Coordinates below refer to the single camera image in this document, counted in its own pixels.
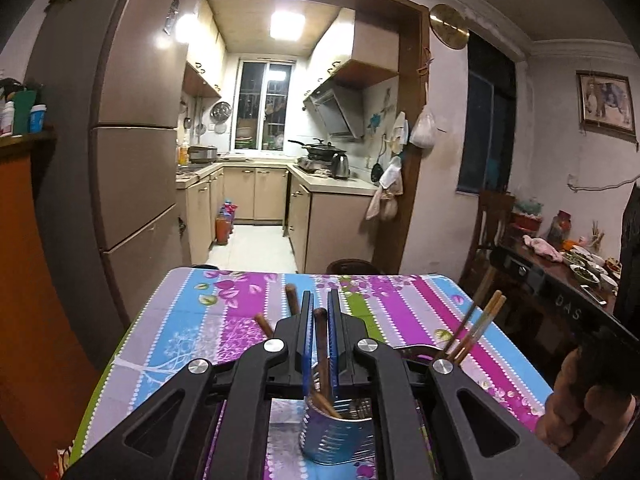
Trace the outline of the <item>person right hand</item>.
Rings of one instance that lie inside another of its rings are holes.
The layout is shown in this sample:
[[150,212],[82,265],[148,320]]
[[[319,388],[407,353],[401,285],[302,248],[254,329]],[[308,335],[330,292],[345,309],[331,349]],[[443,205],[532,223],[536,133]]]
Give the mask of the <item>person right hand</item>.
[[[605,470],[620,446],[630,441],[629,433],[638,408],[637,399],[631,394],[602,386],[593,386],[579,394],[581,371],[582,350],[576,349],[563,361],[535,434],[555,453],[573,445],[576,456],[567,463],[582,478],[592,479]],[[588,442],[584,440],[585,430],[578,427],[582,415],[601,425]]]

